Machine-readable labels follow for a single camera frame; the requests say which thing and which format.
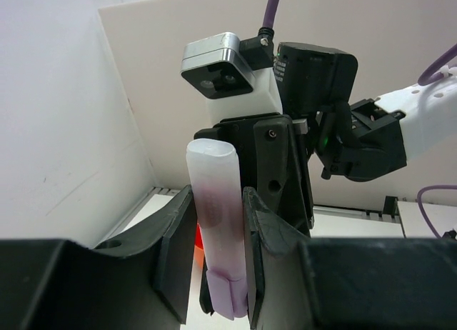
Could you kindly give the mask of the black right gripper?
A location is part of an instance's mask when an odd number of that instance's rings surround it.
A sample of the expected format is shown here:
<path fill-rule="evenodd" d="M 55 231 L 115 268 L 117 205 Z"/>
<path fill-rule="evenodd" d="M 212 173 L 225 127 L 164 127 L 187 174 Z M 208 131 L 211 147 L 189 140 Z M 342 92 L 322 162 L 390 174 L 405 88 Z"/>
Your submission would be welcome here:
<path fill-rule="evenodd" d="M 297 134 L 294 121 L 318 131 L 320 112 L 345 114 L 358 63 L 338 49 L 283 42 L 273 50 L 282 114 L 225 119 L 198 138 L 234 145 L 239 152 L 256 154 L 256 190 L 267 207 L 306 236 L 314 225 L 313 195 L 305 136 Z"/>

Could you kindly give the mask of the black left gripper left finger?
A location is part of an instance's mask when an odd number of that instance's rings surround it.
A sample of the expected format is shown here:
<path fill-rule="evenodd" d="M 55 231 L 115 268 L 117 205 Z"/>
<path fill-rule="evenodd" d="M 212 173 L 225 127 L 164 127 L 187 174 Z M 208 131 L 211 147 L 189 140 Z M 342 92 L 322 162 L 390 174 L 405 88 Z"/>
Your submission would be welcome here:
<path fill-rule="evenodd" d="M 190 187 L 130 229 L 87 248 L 65 239 L 1 242 L 3 329 L 179 329 L 196 235 Z"/>

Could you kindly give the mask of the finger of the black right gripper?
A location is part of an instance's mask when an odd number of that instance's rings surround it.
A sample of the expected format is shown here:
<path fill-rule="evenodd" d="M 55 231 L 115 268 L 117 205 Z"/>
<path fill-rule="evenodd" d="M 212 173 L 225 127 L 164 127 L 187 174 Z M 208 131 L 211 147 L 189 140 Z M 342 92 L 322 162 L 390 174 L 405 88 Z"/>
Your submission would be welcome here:
<path fill-rule="evenodd" d="M 200 292 L 199 292 L 199 304 L 201 310 L 205 314 L 214 314 L 214 308 L 211 302 L 211 296 L 209 292 L 209 285 L 206 277 L 207 273 L 207 265 L 206 262 L 203 263 L 202 274 L 201 274 L 201 285 L 200 285 Z"/>

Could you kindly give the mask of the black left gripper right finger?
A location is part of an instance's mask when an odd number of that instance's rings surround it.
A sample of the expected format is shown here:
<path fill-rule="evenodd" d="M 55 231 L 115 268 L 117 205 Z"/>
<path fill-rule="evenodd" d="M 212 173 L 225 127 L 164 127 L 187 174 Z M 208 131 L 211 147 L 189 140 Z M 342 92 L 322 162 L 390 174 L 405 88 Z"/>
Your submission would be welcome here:
<path fill-rule="evenodd" d="M 243 190 L 252 329 L 454 329 L 450 239 L 312 239 Z"/>

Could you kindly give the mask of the purple translucent highlighter pen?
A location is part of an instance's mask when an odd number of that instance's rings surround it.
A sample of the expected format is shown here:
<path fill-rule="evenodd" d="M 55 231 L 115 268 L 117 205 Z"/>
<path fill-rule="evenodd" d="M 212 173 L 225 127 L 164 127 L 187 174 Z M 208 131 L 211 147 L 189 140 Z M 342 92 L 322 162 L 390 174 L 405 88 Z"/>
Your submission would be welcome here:
<path fill-rule="evenodd" d="M 247 315 L 247 275 L 238 155 L 225 141 L 195 139 L 186 163 L 207 266 L 213 310 L 233 320 Z"/>

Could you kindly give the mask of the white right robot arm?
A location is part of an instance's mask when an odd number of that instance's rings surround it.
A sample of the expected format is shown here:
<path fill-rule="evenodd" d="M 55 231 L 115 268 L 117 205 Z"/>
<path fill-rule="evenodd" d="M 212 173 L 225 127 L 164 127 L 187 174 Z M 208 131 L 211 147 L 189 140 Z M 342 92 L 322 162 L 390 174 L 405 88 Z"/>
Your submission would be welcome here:
<path fill-rule="evenodd" d="M 456 242 L 313 238 L 308 160 L 366 182 L 456 132 L 456 78 L 349 104 L 356 57 L 232 33 L 187 45 L 211 127 L 186 150 L 206 313 L 252 329 L 452 329 Z"/>

